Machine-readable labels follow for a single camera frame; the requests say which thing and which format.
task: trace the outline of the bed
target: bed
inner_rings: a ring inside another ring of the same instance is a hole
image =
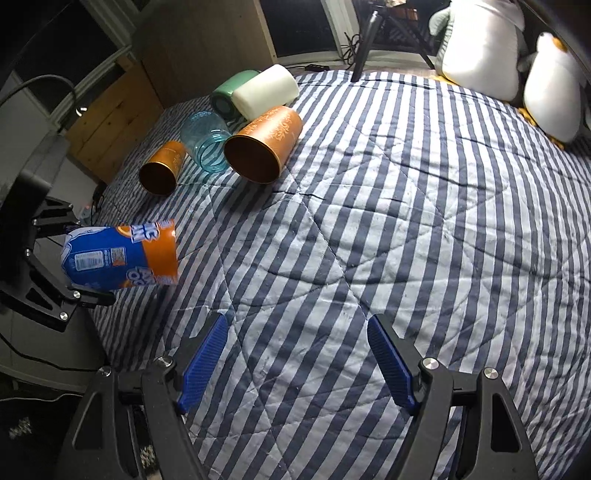
[[[223,312],[228,342],[186,421],[209,478],[384,479],[408,426],[366,338],[385,313],[450,369],[502,372],[540,478],[559,478],[591,420],[589,145],[560,151],[513,107],[461,87],[349,79],[298,78],[304,130],[270,186],[187,160],[170,197],[144,192],[142,162],[209,106],[164,111],[98,221],[174,218],[180,282],[96,309],[111,363],[140,368]]]

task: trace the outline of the white cylinder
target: white cylinder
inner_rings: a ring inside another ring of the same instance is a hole
[[[273,65],[238,87],[232,103],[249,122],[275,106],[292,102],[300,95],[300,87],[282,65]]]

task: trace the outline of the stuffed penguin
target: stuffed penguin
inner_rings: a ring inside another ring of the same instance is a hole
[[[552,139],[572,142],[585,120],[587,80],[568,48],[551,33],[538,38],[537,53],[529,61],[523,102],[534,122]]]
[[[431,35],[443,28],[437,73],[484,95],[514,100],[519,92],[517,63],[527,54],[521,8],[511,0],[453,0],[429,21]]]

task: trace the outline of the clear blue glass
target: clear blue glass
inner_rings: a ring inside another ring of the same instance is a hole
[[[230,136],[226,122],[213,112],[193,113],[181,127],[181,142],[197,165],[208,173],[228,168],[223,145]]]

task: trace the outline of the orange metal cup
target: orange metal cup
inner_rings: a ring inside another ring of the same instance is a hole
[[[276,106],[228,138],[224,155],[242,177],[271,183],[281,175],[302,127],[294,109]]]
[[[181,142],[166,142],[139,169],[139,182],[154,195],[170,195],[187,154]]]

